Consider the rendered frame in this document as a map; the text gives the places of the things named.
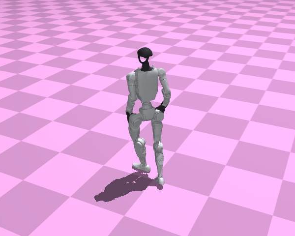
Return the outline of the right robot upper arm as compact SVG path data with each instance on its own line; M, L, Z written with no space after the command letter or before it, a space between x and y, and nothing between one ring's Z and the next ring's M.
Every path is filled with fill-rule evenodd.
M167 81L165 70L163 68L156 68L156 69L158 70L159 80L160 80L160 83L163 87L162 94L163 95L170 94L171 92L170 92L170 89L168 86L168 81Z

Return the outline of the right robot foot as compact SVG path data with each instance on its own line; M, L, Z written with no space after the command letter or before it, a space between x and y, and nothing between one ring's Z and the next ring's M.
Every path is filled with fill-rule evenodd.
M158 177L156 177L155 179L154 179L158 184L164 184L164 179L160 176L160 178L158 178Z

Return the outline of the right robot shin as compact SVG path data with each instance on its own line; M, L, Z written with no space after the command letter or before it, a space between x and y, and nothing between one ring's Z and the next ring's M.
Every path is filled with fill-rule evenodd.
M155 152L155 163L157 165L158 178L162 177L162 167L164 161L163 144L161 143L161 152Z

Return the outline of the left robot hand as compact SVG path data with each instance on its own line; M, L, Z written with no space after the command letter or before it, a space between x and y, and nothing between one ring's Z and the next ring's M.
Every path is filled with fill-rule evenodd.
M126 114L127 114L127 120L128 120L128 123L129 123L130 113L129 112L126 112ZM131 114L133 114L133 113L131 113Z

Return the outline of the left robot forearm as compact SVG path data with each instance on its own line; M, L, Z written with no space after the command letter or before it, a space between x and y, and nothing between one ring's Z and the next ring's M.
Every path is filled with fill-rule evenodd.
M134 105L135 101L131 102L131 96L128 95L127 107L125 112L129 112L131 114L133 112Z

